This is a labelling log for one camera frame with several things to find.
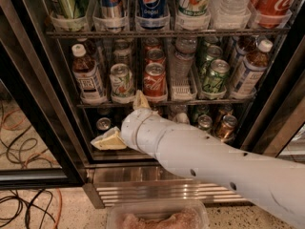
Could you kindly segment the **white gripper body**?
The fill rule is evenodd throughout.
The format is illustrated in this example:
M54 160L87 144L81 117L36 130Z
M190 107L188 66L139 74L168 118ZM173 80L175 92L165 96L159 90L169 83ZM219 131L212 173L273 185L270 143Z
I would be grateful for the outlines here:
M172 125L172 121L161 117L157 112L140 108L124 119L120 135L128 147L155 157L160 137Z

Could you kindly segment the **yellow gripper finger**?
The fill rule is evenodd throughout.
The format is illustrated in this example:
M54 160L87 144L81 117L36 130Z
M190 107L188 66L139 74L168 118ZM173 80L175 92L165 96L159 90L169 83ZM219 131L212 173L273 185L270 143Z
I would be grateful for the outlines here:
M149 104L149 101L146 98L146 96L143 94L143 92L137 90L132 104L132 108L134 110L139 110L139 109L149 109L150 107L151 106Z
M103 135L93 139L91 145L100 151L123 150L127 148L117 127L113 127Z

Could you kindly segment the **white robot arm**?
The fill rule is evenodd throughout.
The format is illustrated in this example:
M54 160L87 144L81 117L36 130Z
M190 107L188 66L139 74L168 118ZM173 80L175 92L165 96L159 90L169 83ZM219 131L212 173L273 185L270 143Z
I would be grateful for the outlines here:
M99 150L130 147L168 172L225 187L296 229L305 229L305 165L233 148L185 123L161 117L137 92L133 112L95 138Z

